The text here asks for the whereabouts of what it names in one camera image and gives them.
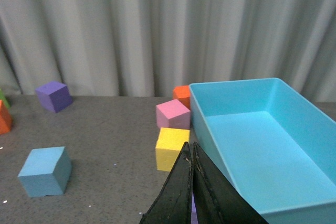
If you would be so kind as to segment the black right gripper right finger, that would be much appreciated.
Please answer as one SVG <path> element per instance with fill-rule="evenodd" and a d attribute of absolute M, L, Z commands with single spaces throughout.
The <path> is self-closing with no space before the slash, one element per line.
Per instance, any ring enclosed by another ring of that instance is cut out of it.
<path fill-rule="evenodd" d="M 193 193 L 199 223 L 267 223 L 193 143 Z"/>

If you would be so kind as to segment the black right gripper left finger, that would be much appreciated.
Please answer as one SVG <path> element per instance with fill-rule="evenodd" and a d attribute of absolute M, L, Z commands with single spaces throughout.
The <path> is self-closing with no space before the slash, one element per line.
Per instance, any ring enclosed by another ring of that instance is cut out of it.
<path fill-rule="evenodd" d="M 190 146 L 185 142 L 159 195 L 140 223 L 190 223 L 193 170 Z"/>

